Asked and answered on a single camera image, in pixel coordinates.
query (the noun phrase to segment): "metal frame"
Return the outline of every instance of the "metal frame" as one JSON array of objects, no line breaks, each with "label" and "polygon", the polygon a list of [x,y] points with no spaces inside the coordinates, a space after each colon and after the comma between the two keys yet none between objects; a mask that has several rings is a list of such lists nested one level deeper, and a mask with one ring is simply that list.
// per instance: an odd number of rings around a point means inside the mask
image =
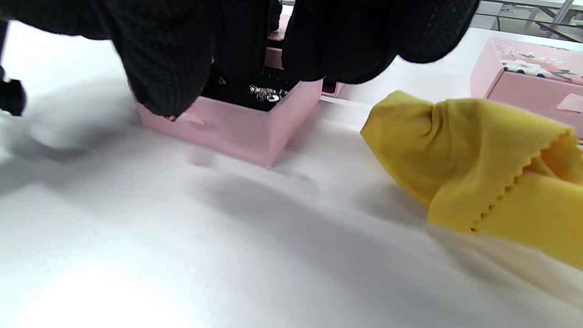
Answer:
[{"label": "metal frame", "polygon": [[565,0],[565,2],[563,2],[563,4],[561,5],[560,8],[553,7],[555,9],[558,9],[557,12],[553,12],[548,6],[535,5],[535,4],[525,4],[524,2],[521,2],[520,0],[482,0],[482,1],[496,2],[499,4],[510,4],[510,5],[521,5],[521,6],[533,7],[533,8],[539,9],[540,11],[549,15],[551,18],[553,18],[553,21],[552,22],[541,22],[538,20],[530,19],[530,18],[524,19],[524,18],[508,17],[508,16],[503,16],[503,15],[484,14],[484,13],[476,13],[476,15],[492,16],[492,17],[496,17],[496,19],[498,19],[498,20],[500,18],[506,18],[506,19],[523,20],[525,22],[535,23],[547,31],[547,33],[545,35],[547,38],[549,38],[551,35],[554,34],[554,35],[561,37],[562,39],[565,39],[568,41],[582,43],[581,41],[573,39],[572,37],[566,36],[564,33],[561,33],[560,31],[557,30],[557,26],[565,26],[565,27],[583,29],[583,27],[566,24],[566,21],[568,22],[568,20],[572,16],[576,15],[578,12],[581,12],[579,10],[575,10],[575,9],[570,8],[571,5],[573,4],[574,0]]}]

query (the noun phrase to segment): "gloved hand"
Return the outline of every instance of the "gloved hand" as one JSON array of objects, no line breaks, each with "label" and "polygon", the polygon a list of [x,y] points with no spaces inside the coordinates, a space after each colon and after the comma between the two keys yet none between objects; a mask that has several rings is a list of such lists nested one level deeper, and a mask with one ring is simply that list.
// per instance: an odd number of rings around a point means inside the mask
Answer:
[{"label": "gloved hand", "polygon": [[2,0],[0,15],[50,33],[113,41],[137,101],[154,114],[178,117],[204,88],[213,55],[232,80],[261,69],[268,17],[281,13],[274,4],[278,0]]}]

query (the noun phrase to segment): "black fabric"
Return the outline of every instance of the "black fabric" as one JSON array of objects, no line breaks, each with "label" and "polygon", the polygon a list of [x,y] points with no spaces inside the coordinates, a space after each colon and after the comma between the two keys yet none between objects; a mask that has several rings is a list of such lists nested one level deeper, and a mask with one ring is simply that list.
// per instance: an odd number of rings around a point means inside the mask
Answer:
[{"label": "black fabric", "polygon": [[230,83],[260,75],[280,12],[278,0],[0,1],[6,18],[50,33],[112,40],[137,100],[167,117],[179,116],[200,95],[212,57]]},{"label": "black fabric", "polygon": [[283,67],[301,80],[359,84],[397,55],[427,63],[453,50],[479,0],[296,0]]},{"label": "black fabric", "polygon": [[[296,0],[283,42],[287,75],[363,83],[400,55],[439,60],[479,0]],[[0,0],[0,16],[51,33],[110,39],[138,101],[179,116],[205,87],[211,58],[229,86],[261,79],[278,0]]]},{"label": "black fabric", "polygon": [[290,91],[299,81],[288,76],[285,71],[276,68],[265,68],[261,74],[256,75],[247,84],[229,83],[220,84],[221,75],[218,70],[213,67],[209,75],[207,86],[202,91],[202,95],[208,98],[220,100],[222,102],[237,104],[240,106],[260,110],[272,110],[276,102],[259,101],[257,97],[250,92],[250,85],[255,85],[260,88],[271,88],[274,90]]}]

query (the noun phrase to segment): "yellow polishing cloth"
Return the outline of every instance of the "yellow polishing cloth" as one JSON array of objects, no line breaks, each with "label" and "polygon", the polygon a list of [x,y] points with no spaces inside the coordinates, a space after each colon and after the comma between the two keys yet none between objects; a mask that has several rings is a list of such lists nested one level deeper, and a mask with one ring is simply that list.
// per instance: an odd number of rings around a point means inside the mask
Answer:
[{"label": "yellow polishing cloth", "polygon": [[583,154],[570,127],[487,100],[432,104],[395,92],[361,134],[429,222],[583,269]]}]

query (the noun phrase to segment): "open box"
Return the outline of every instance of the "open box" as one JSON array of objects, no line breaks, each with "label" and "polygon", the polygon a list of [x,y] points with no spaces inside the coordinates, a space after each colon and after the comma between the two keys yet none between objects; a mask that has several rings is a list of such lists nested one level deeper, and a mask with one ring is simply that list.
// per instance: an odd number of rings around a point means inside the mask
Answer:
[{"label": "open box", "polygon": [[[282,45],[290,17],[291,14],[283,13],[279,18],[279,30],[272,33],[268,38],[268,46],[265,53],[265,66],[267,67],[283,69]],[[325,78],[322,82],[322,95],[328,97],[338,97],[342,88],[344,88],[344,83],[337,83]]]},{"label": "open box", "polygon": [[272,166],[318,103],[322,80],[293,81],[281,69],[270,67],[265,68],[263,75],[257,85],[271,83],[274,85],[269,85],[270,88],[287,91],[279,102],[259,102],[248,86],[221,92],[221,88],[229,86],[222,86],[219,76],[211,74],[202,96],[176,121],[154,115],[138,103],[142,124],[250,162]]}]

